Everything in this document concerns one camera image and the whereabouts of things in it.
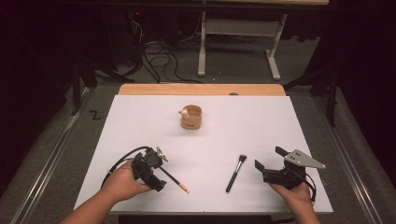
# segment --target makeup brush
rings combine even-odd
[[[231,177],[230,183],[227,186],[227,189],[225,190],[227,193],[230,192],[231,187],[233,186],[233,182],[235,181],[236,175],[238,174],[239,168],[241,168],[242,163],[247,159],[246,155],[240,155],[239,156],[239,162],[238,165],[236,166],[235,172],[233,172],[233,177]]]

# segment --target gray carpet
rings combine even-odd
[[[263,58],[262,51],[262,45],[265,44],[268,44],[268,40],[261,39],[248,44],[232,43],[223,49],[209,49],[206,76],[201,78],[196,75],[197,46],[181,45],[176,49],[170,47],[167,49],[176,54],[177,73],[184,78],[194,78],[204,83],[285,84],[303,74],[317,41],[304,43],[295,39],[281,41],[276,52],[276,62],[282,76],[280,82],[273,81],[269,74],[268,64]],[[168,76],[172,73],[172,69],[169,68]],[[144,68],[133,77],[136,82],[154,82]],[[85,94],[86,104],[78,114],[79,117],[64,143],[62,157],[27,223],[58,223],[72,211],[112,99],[119,87],[118,82],[101,80],[96,89],[90,89]],[[370,219],[370,214],[375,214],[375,212],[379,214],[382,223],[395,223],[394,187],[361,135],[342,93],[339,91],[337,95],[336,128],[329,127],[327,120],[323,117],[321,102],[325,99],[311,97],[307,87],[294,88],[287,94],[291,97],[313,157],[327,165],[326,170],[319,172],[334,212],[329,215],[320,215],[322,223],[380,223]],[[71,91],[67,93],[67,96],[71,99]],[[69,100],[37,139],[0,200],[0,223],[10,223],[14,218],[29,188],[32,187],[50,153],[56,147],[59,136],[70,120],[75,119],[70,116],[71,111],[72,102]],[[100,119],[92,119],[92,111],[97,111],[96,117]],[[340,153],[339,142],[334,140],[334,133],[340,138],[343,147],[347,149],[347,155],[353,161],[354,169],[368,191],[375,211],[367,212],[362,208],[356,188],[351,185],[356,176],[350,176],[348,171],[350,167],[344,162],[345,155]],[[273,219],[285,217],[290,216],[273,216]],[[106,221],[106,223],[117,222],[117,217],[109,217]]]

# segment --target table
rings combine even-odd
[[[228,96],[231,92],[239,95]],[[202,126],[196,131],[184,130],[179,125],[177,110],[189,103],[201,106],[204,111]],[[258,116],[241,119],[240,113],[246,112],[247,107],[255,108]],[[76,207],[100,188],[106,169],[130,150],[148,145],[161,148],[169,160],[163,168],[191,193],[155,170],[156,176],[167,181],[162,191],[153,190],[118,203],[112,214],[288,213],[283,200],[262,182],[262,174],[253,165],[257,159],[267,168],[281,169],[283,160],[275,153],[276,143],[287,151],[299,148],[310,153],[290,98],[279,85],[124,84],[110,108]],[[246,153],[247,160],[231,192],[226,193],[240,153]],[[318,187],[315,209],[331,213],[318,171],[308,168],[307,172]]]
[[[236,2],[253,4],[282,4],[282,5],[328,5],[329,0],[211,0],[210,2]],[[202,12],[201,23],[201,47],[199,51],[198,76],[205,75],[206,34],[216,35],[251,35],[251,36],[271,36],[274,42],[270,49],[265,51],[265,56],[271,69],[274,80],[280,80],[280,74],[276,66],[275,53],[285,26],[287,14],[281,14],[279,21],[241,21],[241,20],[220,20],[207,19],[206,12]]]

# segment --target brush bristles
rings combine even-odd
[[[246,159],[247,159],[247,156],[245,156],[245,155],[240,155],[240,156],[239,156],[239,160],[240,160],[241,162],[244,162]]]

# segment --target brown container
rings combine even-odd
[[[188,111],[187,116],[181,116],[181,127],[189,130],[197,130],[201,127],[202,109],[198,105],[186,105],[183,110]]]

